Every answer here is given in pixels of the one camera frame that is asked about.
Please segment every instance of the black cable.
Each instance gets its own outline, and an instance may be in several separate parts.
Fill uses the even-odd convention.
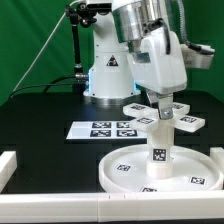
[[[61,83],[61,84],[43,84],[43,85],[32,85],[32,86],[26,86],[26,87],[23,87],[23,88],[20,88],[20,89],[17,89],[16,91],[13,91],[10,95],[9,95],[9,98],[8,99],[11,99],[13,98],[13,96],[20,92],[20,91],[23,91],[23,90],[26,90],[26,89],[33,89],[33,88],[41,88],[41,87],[58,87],[58,86],[72,86],[74,85],[74,83]]]
[[[156,20],[150,22],[148,25],[148,28],[151,31],[156,30],[160,27],[163,27],[163,29],[164,29],[164,34],[165,34],[165,38],[166,38],[166,54],[170,55],[170,53],[171,53],[170,34],[169,34],[168,26],[165,23],[165,21],[162,18],[159,18],[159,19],[156,19]]]
[[[211,49],[203,49],[200,45],[191,43],[188,40],[187,31],[186,31],[186,18],[185,18],[185,9],[182,0],[177,0],[177,5],[179,7],[180,12],[180,34],[183,43],[191,50],[194,50],[200,54],[204,55],[214,55],[214,50]]]
[[[57,78],[55,79],[54,81],[52,81],[49,85],[52,85],[52,84],[55,84],[57,82],[61,82],[63,80],[66,80],[66,79],[74,79],[75,76],[74,75],[71,75],[71,76],[62,76],[60,78]],[[43,93],[46,93],[52,86],[47,86],[44,90],[43,90]]]

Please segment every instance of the marker tag on block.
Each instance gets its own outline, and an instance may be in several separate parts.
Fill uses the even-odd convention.
[[[152,116],[153,118],[158,118],[158,110],[137,103],[123,107],[123,112],[131,117]]]
[[[130,128],[149,133],[155,131],[159,127],[159,121],[148,117],[140,117],[130,122]]]
[[[195,132],[198,129],[202,128],[205,125],[205,120],[191,117],[188,115],[175,115],[173,119],[173,126],[177,129]]]
[[[173,112],[180,115],[188,114],[190,111],[190,106],[181,103],[173,103]]]

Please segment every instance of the white plastic piece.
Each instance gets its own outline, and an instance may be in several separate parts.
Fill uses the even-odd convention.
[[[152,119],[159,119],[158,110],[137,103],[132,103],[123,107],[123,113],[130,117],[147,116],[151,117]]]
[[[149,133],[159,127],[159,121],[149,117],[139,117],[130,122],[130,128],[141,132]]]
[[[137,221],[138,200],[135,194],[104,194],[99,198],[99,222]]]
[[[0,156],[0,192],[17,168],[16,152],[4,152]]]
[[[169,159],[167,162],[159,163],[154,162],[150,155],[147,159],[147,175],[153,179],[167,179],[172,177],[173,174],[173,161]]]
[[[98,194],[1,195],[0,223],[97,222]]]
[[[94,65],[89,70],[89,89],[84,96],[96,99],[125,99],[139,95],[128,66],[126,44],[119,44],[111,13],[97,15],[94,33]]]
[[[163,29],[157,29],[141,42],[141,52],[148,53],[150,63],[137,63],[128,55],[129,66],[136,83],[160,94],[169,94],[186,88],[187,76],[179,40],[170,32],[171,53],[166,54]]]
[[[109,193],[222,189],[223,175],[211,158],[182,147],[171,148],[172,177],[150,177],[146,173],[149,150],[148,145],[135,145],[109,153],[99,165],[101,186]]]
[[[190,106],[182,103],[173,103],[173,112],[175,114],[186,115],[190,112]]]
[[[223,148],[211,148],[210,157],[219,166],[220,171],[224,175],[224,149]]]
[[[210,46],[200,46],[202,46],[202,49],[209,50],[211,52],[213,51]],[[214,55],[199,54],[196,51],[189,49],[185,44],[181,45],[181,51],[186,68],[209,69],[214,58]]]
[[[172,120],[172,125],[180,130],[195,132],[205,125],[205,120],[188,115],[176,114]]]
[[[224,218],[224,191],[0,195],[0,223]]]

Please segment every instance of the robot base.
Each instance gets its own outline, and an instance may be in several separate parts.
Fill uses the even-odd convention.
[[[213,160],[196,151],[171,148],[172,176],[155,179],[147,175],[148,145],[118,149],[99,165],[99,180],[106,192],[170,192],[222,189],[223,175]]]
[[[84,92],[84,101],[99,105],[124,105],[133,102],[141,102],[141,92],[136,92],[135,95],[126,98],[98,98],[90,96],[88,90]]]

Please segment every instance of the white block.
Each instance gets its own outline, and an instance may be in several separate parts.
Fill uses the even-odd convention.
[[[133,103],[128,106],[123,107],[123,112],[125,115],[130,117],[144,117],[149,116],[154,119],[158,119],[158,110],[152,109],[148,106]]]
[[[211,148],[210,157],[219,167],[220,171],[224,175],[224,149],[223,148]]]
[[[0,156],[0,192],[17,168],[16,152],[4,152]]]
[[[98,194],[1,195],[0,223],[97,222]]]
[[[173,103],[173,112],[180,115],[185,115],[190,112],[190,106],[182,103]]]
[[[137,221],[136,194],[105,194],[99,198],[99,222]]]
[[[223,191],[138,194],[138,220],[224,218]]]
[[[175,114],[171,125],[180,130],[195,132],[205,125],[205,120],[188,115]]]
[[[149,117],[139,117],[130,122],[130,128],[149,133],[155,131],[159,127],[159,121]]]

